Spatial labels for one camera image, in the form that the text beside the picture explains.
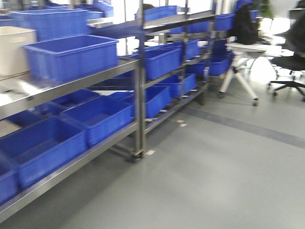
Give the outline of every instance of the white table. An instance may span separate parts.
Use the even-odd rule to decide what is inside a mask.
[[[228,70],[228,72],[225,75],[224,82],[219,90],[218,97],[224,98],[224,94],[226,93],[229,84],[235,75],[235,77],[238,79],[238,81],[241,83],[241,85],[244,87],[244,89],[250,94],[251,98],[253,99],[253,106],[258,106],[258,96],[250,86],[250,84],[246,81],[246,79],[243,77],[242,74],[239,73],[238,62],[241,58],[247,58],[247,56],[250,56],[251,58],[258,58],[260,56],[264,56],[266,54],[279,54],[281,53],[281,46],[275,46],[275,45],[264,45],[264,44],[239,44],[239,43],[227,43],[227,48],[229,50],[232,50],[232,52],[235,54],[235,57],[232,61],[231,67]]]

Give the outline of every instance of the black office chair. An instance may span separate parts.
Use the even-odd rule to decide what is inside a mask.
[[[291,51],[294,51],[293,56],[280,56],[275,57],[271,60],[272,64],[276,66],[289,69],[290,75],[292,75],[292,81],[271,81],[271,83],[280,83],[283,86],[276,88],[273,92],[273,97],[277,96],[278,90],[286,87],[296,88],[299,93],[302,94],[302,101],[305,102],[305,93],[300,88],[305,88],[305,84],[298,83],[295,81],[294,72],[305,70],[305,11],[296,20],[292,27],[285,32],[284,37],[286,38],[285,47]]]
[[[275,64],[278,67],[291,70],[290,75],[292,76],[291,81],[277,81],[277,80],[276,81],[270,81],[270,83],[268,85],[269,87],[270,87],[271,83],[283,84],[283,86],[274,89],[274,92],[272,94],[273,97],[277,96],[276,91],[284,89],[286,87],[293,87],[293,88],[297,89],[299,91],[299,93],[302,94],[302,96],[303,96],[302,101],[305,102],[305,93],[300,89],[300,88],[305,88],[305,84],[296,82],[295,81],[295,75],[294,75],[294,72],[296,72],[296,71],[305,70],[305,58],[301,57],[301,56],[299,56],[298,54],[295,53],[293,56],[275,57],[271,60],[271,63]]]

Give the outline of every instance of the chair base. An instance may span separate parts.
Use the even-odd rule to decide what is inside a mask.
[[[276,96],[276,91],[284,89],[286,87],[293,87],[295,89],[298,90],[298,92],[303,96],[302,101],[305,102],[305,93],[300,89],[301,88],[305,88],[305,84],[302,83],[298,83],[296,81],[270,81],[270,83],[279,83],[279,84],[283,84],[283,86],[280,86],[276,89],[274,89],[274,93],[273,95]]]

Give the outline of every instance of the white plastic bin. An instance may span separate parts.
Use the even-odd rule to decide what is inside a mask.
[[[0,27],[0,77],[29,70],[24,44],[36,42],[36,31],[14,26]]]

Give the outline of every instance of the floor stripe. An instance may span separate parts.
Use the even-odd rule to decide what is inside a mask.
[[[241,122],[232,118],[227,118],[224,116],[220,116],[217,114],[208,113],[205,111],[201,111],[195,108],[191,108],[189,106],[185,107],[182,110],[183,113],[188,115],[195,116],[197,118],[201,118],[207,121],[211,121],[214,123],[226,125],[235,129],[239,129],[242,131],[246,131],[251,134],[259,135],[262,137],[267,137],[273,139],[278,142],[286,143],[292,146],[296,146],[302,149],[305,149],[305,139],[289,134],[285,134],[282,132],[278,132],[275,130],[271,130],[268,128],[264,128],[258,125],[253,125],[245,122]]]

